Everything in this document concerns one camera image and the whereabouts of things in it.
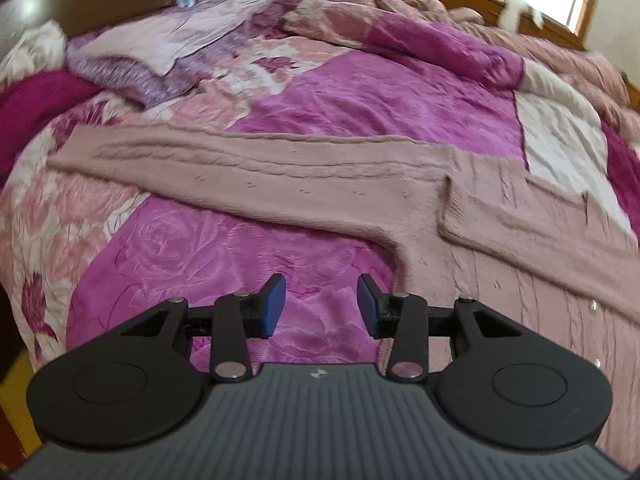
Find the magenta patchwork quilt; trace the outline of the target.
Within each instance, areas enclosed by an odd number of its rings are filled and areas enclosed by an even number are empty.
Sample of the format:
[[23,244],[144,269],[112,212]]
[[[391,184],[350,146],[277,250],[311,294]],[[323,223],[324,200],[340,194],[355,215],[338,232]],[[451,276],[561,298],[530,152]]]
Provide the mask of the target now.
[[567,193],[591,194],[638,245],[631,144],[547,66],[444,23],[300,0],[193,90],[147,110],[68,70],[2,91],[1,285],[33,368],[165,299],[208,306],[275,273],[285,306],[274,334],[250,342],[254,365],[383,364],[386,340],[367,334],[356,283],[367,273],[402,292],[386,248],[49,165],[78,127],[152,124],[401,136],[513,159]]

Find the lilac pillow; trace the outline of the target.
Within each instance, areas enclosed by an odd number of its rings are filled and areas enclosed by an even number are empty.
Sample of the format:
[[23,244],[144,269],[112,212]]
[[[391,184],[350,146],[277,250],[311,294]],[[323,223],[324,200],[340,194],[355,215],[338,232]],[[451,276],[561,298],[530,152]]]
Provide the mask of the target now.
[[198,0],[70,42],[72,73],[146,108],[182,96],[225,56],[273,32],[300,0]]

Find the pink cable knit cardigan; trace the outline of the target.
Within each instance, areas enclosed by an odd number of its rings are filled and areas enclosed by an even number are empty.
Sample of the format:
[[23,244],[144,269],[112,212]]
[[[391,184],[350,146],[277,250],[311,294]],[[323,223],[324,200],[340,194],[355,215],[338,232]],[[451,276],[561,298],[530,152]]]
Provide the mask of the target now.
[[613,387],[601,448],[639,461],[639,249],[589,193],[513,159],[401,136],[78,127],[52,168],[192,206],[372,240],[396,285],[469,292],[600,366]]

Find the white plush toy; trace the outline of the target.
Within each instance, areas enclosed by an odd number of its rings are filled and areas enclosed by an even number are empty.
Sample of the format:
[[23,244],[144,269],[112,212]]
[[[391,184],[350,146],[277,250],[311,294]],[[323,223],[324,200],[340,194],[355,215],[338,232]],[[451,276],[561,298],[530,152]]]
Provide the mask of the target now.
[[508,32],[518,32],[522,15],[528,15],[538,29],[544,28],[542,13],[524,0],[506,0],[497,18],[497,27]]

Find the dusty pink blanket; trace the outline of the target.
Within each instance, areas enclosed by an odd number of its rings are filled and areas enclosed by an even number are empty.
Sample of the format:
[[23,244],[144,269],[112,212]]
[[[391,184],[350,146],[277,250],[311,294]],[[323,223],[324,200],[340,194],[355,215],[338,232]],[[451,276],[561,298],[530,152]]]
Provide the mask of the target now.
[[562,48],[550,40],[488,26],[471,9],[448,10],[439,0],[330,0],[370,6],[393,13],[444,23],[480,40],[542,63],[582,93],[599,115],[628,143],[639,142],[639,113],[629,107],[623,77],[597,53]]

